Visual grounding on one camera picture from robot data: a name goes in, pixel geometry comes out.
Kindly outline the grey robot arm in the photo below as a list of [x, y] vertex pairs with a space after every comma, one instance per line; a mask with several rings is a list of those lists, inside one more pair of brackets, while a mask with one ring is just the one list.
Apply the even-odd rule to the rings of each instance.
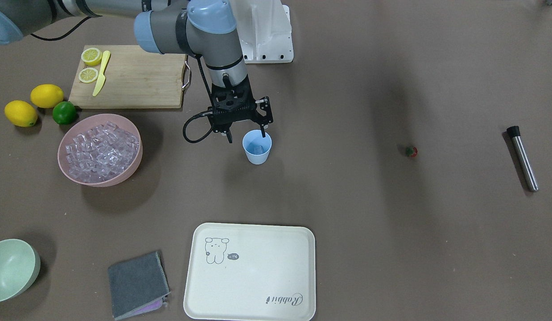
[[0, 45], [68, 17], [85, 20], [101, 16], [135, 19], [136, 41], [147, 52], [186, 54], [207, 68], [210, 106], [192, 116], [206, 117], [209, 132], [232, 142], [234, 122], [252, 121], [267, 137], [273, 122], [268, 97], [256, 100], [242, 53], [237, 23], [227, 0], [0, 0]]

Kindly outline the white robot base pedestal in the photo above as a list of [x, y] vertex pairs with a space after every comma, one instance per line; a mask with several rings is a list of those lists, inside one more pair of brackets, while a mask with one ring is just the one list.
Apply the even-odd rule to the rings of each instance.
[[231, 7], [246, 64], [293, 61], [289, 6], [280, 0], [232, 0]]

